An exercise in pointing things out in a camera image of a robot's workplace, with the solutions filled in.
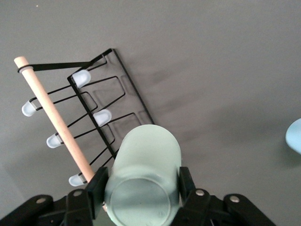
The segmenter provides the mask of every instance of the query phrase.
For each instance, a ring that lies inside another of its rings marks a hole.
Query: black metal strip
[[[112,142],[110,143],[110,145],[112,145],[114,142],[115,142],[115,140],[116,140],[116,138],[115,138],[115,136],[114,136],[114,134],[113,134],[113,131],[112,131],[112,129],[110,128],[110,126],[109,125],[107,125],[108,127],[109,127],[109,130],[111,131],[111,134],[113,135],[113,140],[112,140]],[[92,165],[106,150],[108,149],[108,147],[106,147],[102,152],[100,152],[100,154],[98,154],[91,162],[90,162],[90,165]]]
[[[86,134],[88,134],[88,133],[91,133],[91,132],[93,132],[93,131],[95,131],[95,130],[97,130],[97,128],[94,128],[94,129],[91,129],[91,130],[89,130],[89,131],[87,131],[87,132],[84,132],[84,133],[82,133],[82,134],[79,134],[79,135],[75,136],[74,139],[77,139],[77,138],[79,138],[79,137],[82,137],[83,135],[86,135]]]
[[[73,98],[73,97],[76,97],[76,95],[73,95],[73,96],[66,97],[66,98],[64,98],[64,99],[55,101],[55,102],[53,102],[53,104],[54,104],[54,105],[55,105],[55,104],[58,104],[58,103],[63,102],[63,101],[65,101],[65,100],[71,99],[71,98]],[[41,110],[41,109],[43,109],[43,107],[38,107],[38,108],[36,109],[36,111],[39,111],[39,110]]]
[[[55,64],[37,64],[37,65],[26,65],[20,67],[18,73],[25,67],[31,66],[35,72],[38,71],[48,71],[48,70],[56,70],[56,69],[65,69],[65,68],[73,68],[73,67],[84,67],[90,62],[72,62],[72,63],[55,63]]]
[[[115,103],[116,101],[118,101],[119,99],[121,99],[122,97],[124,97],[125,95],[126,95],[126,93],[122,94],[121,96],[119,96],[118,98],[116,98],[115,100],[113,100],[111,103],[109,103],[108,105],[106,105],[105,107],[103,107],[101,110],[108,108],[113,103]]]
[[[63,89],[69,88],[69,87],[71,87],[71,85],[69,85],[69,86],[64,86],[64,87],[62,87],[62,88],[53,90],[53,91],[51,91],[51,92],[48,92],[47,94],[48,94],[48,95],[49,95],[49,94],[53,94],[53,93],[55,93],[55,92],[61,91],[61,90],[63,90]],[[29,102],[32,102],[32,101],[34,101],[34,100],[36,100],[36,99],[37,99],[36,97],[33,97],[33,98],[31,98],[31,99],[29,100]]]
[[[102,137],[104,143],[107,145],[107,147],[108,147],[108,149],[109,149],[111,155],[112,155],[114,158],[116,158],[116,154],[115,154],[113,148],[111,147],[110,143],[108,142],[107,137],[105,136],[105,134],[103,133],[103,131],[101,130],[101,128],[98,126],[98,124],[97,124],[97,122],[95,121],[95,119],[94,119],[94,117],[93,117],[93,115],[92,115],[92,113],[91,113],[91,111],[90,111],[88,105],[86,104],[84,98],[81,96],[81,94],[80,94],[79,90],[77,89],[75,83],[72,81],[72,75],[70,75],[70,76],[67,78],[67,80],[68,80],[68,82],[70,83],[70,85],[72,86],[74,92],[77,94],[77,96],[78,96],[78,98],[79,98],[81,104],[83,105],[83,107],[85,108],[86,112],[88,113],[88,115],[89,115],[89,117],[90,117],[92,123],[93,123],[94,126],[97,128],[97,131],[98,131],[99,135]]]
[[[82,92],[82,93],[80,93],[80,94],[84,94],[84,93],[87,93],[87,94],[91,97],[91,99],[93,100],[93,102],[94,102],[94,104],[95,104],[95,108],[93,108],[90,112],[96,110],[96,109],[98,108],[98,105],[97,105],[96,101],[92,98],[92,96],[90,95],[90,93],[88,93],[88,92],[86,92],[86,91],[85,91],[85,92]],[[70,126],[74,125],[74,124],[77,123],[79,120],[81,120],[81,119],[83,119],[84,117],[86,117],[87,115],[88,115],[88,113],[84,114],[83,116],[80,116],[77,120],[71,122],[67,127],[69,128]]]
[[[112,77],[109,77],[109,78],[100,79],[100,80],[97,80],[97,81],[90,82],[87,85],[84,85],[83,87],[91,86],[91,85],[94,85],[95,83],[99,83],[99,82],[106,81],[106,80],[113,79],[113,78],[117,78],[118,79],[117,76],[112,76]]]
[[[121,117],[118,117],[118,118],[116,118],[116,119],[113,119],[113,120],[109,121],[108,124],[111,123],[111,122],[117,121],[117,120],[119,120],[119,119],[128,117],[128,116],[130,116],[130,115],[132,115],[132,114],[135,115],[136,118],[138,119],[137,115],[136,115],[134,112],[132,112],[132,113],[129,113],[129,114],[122,115]]]
[[[108,160],[102,165],[102,167],[105,166],[112,158],[113,158],[113,156],[111,156],[110,158],[108,158]]]
[[[133,88],[134,88],[134,90],[135,90],[135,92],[136,92],[136,94],[137,94],[137,96],[138,96],[138,98],[139,98],[141,104],[143,105],[145,112],[147,113],[148,117],[150,118],[151,123],[152,123],[152,124],[155,124],[153,118],[151,117],[150,112],[149,112],[148,109],[146,108],[145,103],[143,102],[143,100],[142,100],[142,98],[141,98],[141,96],[140,96],[140,94],[139,94],[139,92],[138,92],[136,86],[134,85],[134,83],[133,83],[131,77],[130,77],[129,74],[127,73],[127,70],[126,70],[126,68],[124,67],[123,63],[121,62],[121,59],[119,58],[119,56],[118,56],[116,50],[115,50],[115,49],[112,49],[112,50],[114,51],[114,53],[115,53],[115,55],[116,55],[116,57],[117,57],[119,63],[121,64],[121,66],[122,66],[124,72],[125,72],[126,75],[128,76],[128,79],[130,80],[130,82],[131,82],[131,84],[132,84],[132,86],[133,86]]]
[[[92,67],[92,68],[90,68],[90,69],[88,69],[88,71],[91,71],[91,70],[94,70],[94,69],[96,69],[96,68],[98,68],[98,67],[101,67],[101,66],[103,66],[103,65],[106,65],[107,63],[108,63],[108,61],[107,61],[107,59],[104,57],[104,59],[105,59],[105,62],[103,63],[103,64],[100,64],[100,65],[97,65],[97,66],[95,66],[95,67]]]
[[[101,55],[95,57],[93,60],[91,60],[89,62],[89,64],[87,64],[86,66],[83,66],[82,68],[78,69],[76,72],[79,72],[81,70],[85,70],[87,69],[88,67],[92,66],[93,64],[95,64],[97,61],[99,61],[101,58],[105,57],[106,55],[108,55],[109,53],[111,53],[113,50],[110,48],[108,49],[107,51],[103,52]]]

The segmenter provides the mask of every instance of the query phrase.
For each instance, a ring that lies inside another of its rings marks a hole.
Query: wooden dowel
[[[26,58],[23,56],[17,57],[14,61],[18,68],[29,65]],[[33,93],[37,97],[38,101],[44,108],[44,111],[46,112],[47,116],[49,117],[56,131],[60,135],[61,139],[65,143],[67,149],[69,150],[71,156],[75,160],[80,171],[83,173],[87,182],[89,182],[94,176],[94,172],[91,166],[89,165],[88,161],[86,160],[84,154],[80,150],[78,144],[74,140],[71,132],[68,130],[59,112],[57,111],[54,104],[50,100],[41,82],[37,78],[35,72],[31,67],[26,67],[21,70],[21,73],[26,79]]]

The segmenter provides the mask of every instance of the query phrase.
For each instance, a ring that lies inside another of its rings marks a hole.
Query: metal screw
[[[40,204],[40,203],[43,203],[43,202],[45,202],[45,201],[46,201],[45,198],[40,198],[40,199],[38,199],[38,200],[36,201],[36,203],[37,203],[37,204]]]
[[[211,223],[212,226],[214,226],[214,223],[213,223],[212,219],[210,219],[210,223]]]
[[[82,194],[83,192],[81,191],[81,190],[79,190],[79,191],[75,191],[74,193],[73,193],[73,196],[80,196],[81,194]]]
[[[236,197],[236,196],[230,196],[230,200],[232,201],[232,202],[239,202],[239,198],[238,197]]]
[[[203,196],[203,195],[205,195],[205,192],[202,189],[198,189],[198,190],[196,190],[196,194],[198,196]]]

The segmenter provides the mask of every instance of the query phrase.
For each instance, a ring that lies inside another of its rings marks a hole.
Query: white plastic cap
[[[83,185],[84,182],[82,181],[80,176],[78,174],[76,174],[69,178],[69,184],[73,187],[77,187],[77,186]]]
[[[91,74],[87,70],[81,70],[72,75],[73,80],[77,88],[81,88],[84,85],[88,84],[91,81]]]
[[[22,113],[23,115],[30,117],[36,113],[36,108],[37,107],[33,103],[27,101],[22,107]]]
[[[50,147],[50,148],[56,148],[58,146],[61,146],[62,140],[60,138],[59,135],[55,135],[53,134],[52,136],[48,137],[47,140],[46,140],[46,143],[47,143],[47,146]]]
[[[97,122],[98,126],[101,127],[104,124],[111,121],[112,113],[107,109],[103,109],[103,110],[93,114],[93,117],[94,117],[95,121]]]
[[[290,125],[287,129],[285,140],[291,149],[301,154],[301,119]]]

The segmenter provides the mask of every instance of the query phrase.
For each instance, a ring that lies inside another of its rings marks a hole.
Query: light green plastic cup
[[[179,209],[181,150],[165,128],[143,125],[120,146],[105,188],[110,219],[118,226],[167,226]]]

